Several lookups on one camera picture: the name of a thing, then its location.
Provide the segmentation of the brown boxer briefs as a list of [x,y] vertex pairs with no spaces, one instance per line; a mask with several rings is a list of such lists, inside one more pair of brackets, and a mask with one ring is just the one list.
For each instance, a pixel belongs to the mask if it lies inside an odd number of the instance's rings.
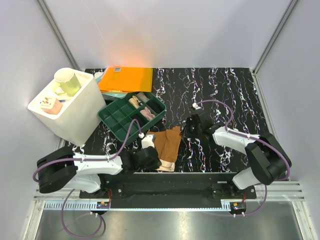
[[165,131],[152,132],[148,135],[155,137],[154,146],[158,153],[161,166],[157,169],[163,172],[174,172],[181,143],[181,127],[175,126]]

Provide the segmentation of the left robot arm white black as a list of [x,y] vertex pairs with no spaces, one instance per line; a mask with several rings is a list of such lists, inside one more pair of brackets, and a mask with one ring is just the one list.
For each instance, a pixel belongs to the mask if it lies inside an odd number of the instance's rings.
[[108,186],[99,175],[133,174],[138,170],[156,170],[162,165],[155,147],[126,150],[109,155],[86,155],[62,147],[42,157],[32,175],[42,194],[63,188],[82,190],[103,198]]

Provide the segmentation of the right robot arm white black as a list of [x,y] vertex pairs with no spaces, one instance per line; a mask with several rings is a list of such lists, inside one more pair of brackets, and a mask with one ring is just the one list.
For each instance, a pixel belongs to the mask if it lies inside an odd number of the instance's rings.
[[245,189],[258,184],[268,186],[290,175],[292,162],[274,135],[239,132],[222,123],[214,124],[204,113],[186,119],[182,134],[205,143],[215,143],[244,154],[249,167],[238,172],[227,185],[228,195],[239,198]]

